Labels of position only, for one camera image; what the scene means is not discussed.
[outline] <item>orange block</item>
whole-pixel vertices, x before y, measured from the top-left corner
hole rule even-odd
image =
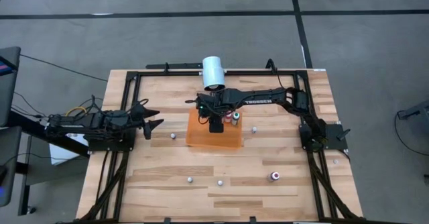
[[[193,147],[212,147],[237,149],[241,147],[241,123],[243,114],[236,126],[231,123],[223,123],[223,133],[211,133],[208,131],[208,123],[198,122],[198,109],[189,110],[188,131],[186,143]]]

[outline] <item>table leg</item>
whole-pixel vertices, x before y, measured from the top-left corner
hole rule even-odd
[[[45,127],[43,125],[35,121],[32,121],[31,119],[28,119],[27,117],[24,117],[14,111],[10,111],[9,119],[7,121],[6,126],[7,127],[21,126],[22,131],[34,137],[45,140],[48,143],[54,144],[55,146],[58,146],[60,148],[64,148],[65,150],[71,151],[80,156],[89,158],[88,147],[86,147],[85,145],[77,141],[74,141],[73,139],[70,139],[69,137],[66,137],[66,136],[57,137],[57,138],[46,137]]]

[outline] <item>wooden table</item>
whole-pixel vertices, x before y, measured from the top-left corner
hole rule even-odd
[[[120,108],[126,72],[111,71],[104,110]],[[337,122],[327,73],[308,70],[308,76],[318,117]],[[226,76],[225,80],[227,87],[242,91],[279,87],[276,76]],[[294,85],[290,76],[281,76],[281,80],[286,88]],[[317,220],[308,161],[298,133],[300,119],[278,105],[244,106],[242,148],[189,148],[185,142],[188,111],[194,106],[185,100],[195,99],[202,89],[200,76],[142,78],[139,99],[148,98],[146,107],[161,111],[152,119],[165,121],[152,132],[151,140],[137,131],[120,221],[163,221],[164,217],[173,221],[248,221],[250,216],[258,221]],[[257,133],[251,133],[253,126]],[[177,138],[171,139],[171,133]],[[362,215],[349,161],[336,150],[325,153],[332,187],[352,212]],[[97,152],[90,157],[76,217],[95,202],[104,155]],[[270,183],[267,175],[273,171],[281,178]],[[189,176],[194,179],[192,184],[187,182]],[[328,216],[326,194],[321,189]],[[111,196],[116,197],[115,190]],[[112,217],[113,207],[111,202],[108,217]]]

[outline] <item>black metal frame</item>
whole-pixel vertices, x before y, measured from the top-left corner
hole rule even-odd
[[[310,83],[308,81],[308,72],[307,70],[278,70],[272,61],[268,61],[266,67],[267,70],[227,70],[225,72],[225,76],[292,76],[294,79],[294,86],[299,89],[300,83],[299,80],[302,79],[304,82],[304,89],[308,93],[309,102],[310,102],[310,110],[315,114],[314,111],[314,103],[311,95]],[[132,103],[138,101],[139,90],[141,78],[144,76],[199,76],[199,70],[170,70],[170,65],[166,63],[164,65],[163,70],[159,71],[148,71],[148,72],[128,72],[126,76],[121,109],[124,110],[127,105],[127,100],[129,96],[129,90],[131,86],[131,82],[135,81],[135,87],[133,91]],[[301,125],[304,125],[305,122],[301,118]],[[321,169],[317,166],[316,161],[314,159],[314,153],[312,150],[306,150],[308,165],[310,169],[310,176],[312,180],[312,187],[314,192],[314,200],[316,203],[316,210],[318,215],[319,222],[329,222],[329,223],[386,223],[380,221],[368,221],[362,217],[358,217],[353,214],[347,206],[342,202],[340,197],[336,194],[332,186],[330,185],[330,178],[328,173],[328,166],[326,163],[326,157],[324,155],[324,150],[319,151],[319,160]],[[125,183],[125,172],[127,168],[127,163],[129,159],[129,152],[124,152],[121,160],[120,167],[118,171],[115,173],[115,166],[117,162],[118,152],[113,152],[111,163],[109,166],[109,172],[107,174],[107,183],[105,191],[103,191],[102,195],[96,201],[97,206],[100,202],[102,205],[99,205],[99,209],[101,209],[100,219],[96,220],[96,215],[98,213],[97,209],[91,209],[90,213],[86,215],[84,219],[81,221],[83,223],[100,223],[102,221],[106,221],[106,223],[118,223],[119,222],[119,214],[121,211],[121,203],[122,196],[124,191],[124,183]],[[113,187],[118,183],[117,194],[115,199],[115,207],[113,211],[113,218],[107,219],[107,209],[108,209],[108,200],[111,194]],[[320,195],[319,184],[324,187],[329,203],[330,209],[330,217],[325,217],[322,197]],[[336,210],[339,210],[343,215],[344,219],[339,219]],[[170,223],[171,219],[166,217],[164,223]],[[199,222],[198,224],[208,224],[209,222]],[[249,222],[225,222],[225,223],[249,223]],[[250,217],[250,223],[257,223],[255,217]],[[259,223],[293,223],[293,222],[259,222]]]

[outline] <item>small can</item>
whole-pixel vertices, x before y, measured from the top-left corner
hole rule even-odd
[[[223,117],[223,121],[225,123],[230,123],[231,122],[231,118],[233,118],[233,114],[232,113],[228,113]]]
[[[236,126],[239,123],[239,119],[240,119],[240,113],[238,112],[234,112],[233,113],[233,118],[231,120],[231,123]]]
[[[280,179],[279,172],[272,172],[271,174],[268,175],[268,181],[270,181],[270,182],[274,182],[278,179]]]

